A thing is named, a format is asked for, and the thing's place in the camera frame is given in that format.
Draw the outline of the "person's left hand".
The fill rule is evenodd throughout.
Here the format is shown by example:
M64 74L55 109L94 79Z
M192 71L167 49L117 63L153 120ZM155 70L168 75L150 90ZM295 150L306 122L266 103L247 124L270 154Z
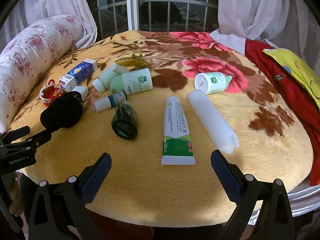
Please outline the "person's left hand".
M13 183L12 183L12 188L10 191L10 198L12 200L11 205L9 207L9 211L12 215L15 217L18 217L22 214L23 212L23 203L22 203L22 196L20 193L20 188L18 184L18 174L17 172L12 173L13 176Z

